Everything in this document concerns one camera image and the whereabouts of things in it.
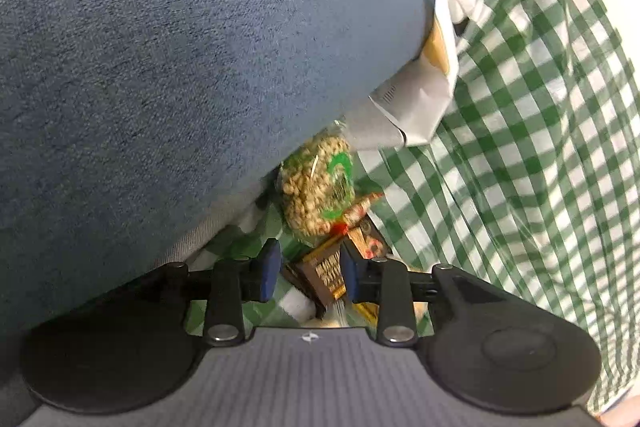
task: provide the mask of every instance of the plastic bag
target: plastic bag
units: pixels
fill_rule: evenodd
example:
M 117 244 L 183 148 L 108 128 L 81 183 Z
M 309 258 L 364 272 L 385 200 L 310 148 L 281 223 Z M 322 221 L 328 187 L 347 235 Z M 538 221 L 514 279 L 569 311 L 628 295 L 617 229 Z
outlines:
M 280 168 L 287 224 L 303 236 L 329 233 L 354 201 L 350 147 L 336 123 L 289 156 Z

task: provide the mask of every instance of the green and white checkered fabric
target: green and white checkered fabric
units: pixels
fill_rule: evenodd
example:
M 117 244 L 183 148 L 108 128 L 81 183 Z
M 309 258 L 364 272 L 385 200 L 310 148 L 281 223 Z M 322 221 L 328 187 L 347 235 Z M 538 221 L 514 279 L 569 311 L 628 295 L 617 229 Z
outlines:
M 598 412 L 639 370 L 634 69 L 600 0 L 481 0 L 458 58 L 431 144 L 360 152 L 356 187 L 385 193 L 370 215 L 407 263 L 455 264 L 589 331 Z M 279 235 L 293 255 L 274 207 L 266 221 L 252 253 Z M 294 325 L 304 300 L 280 280 L 247 325 Z

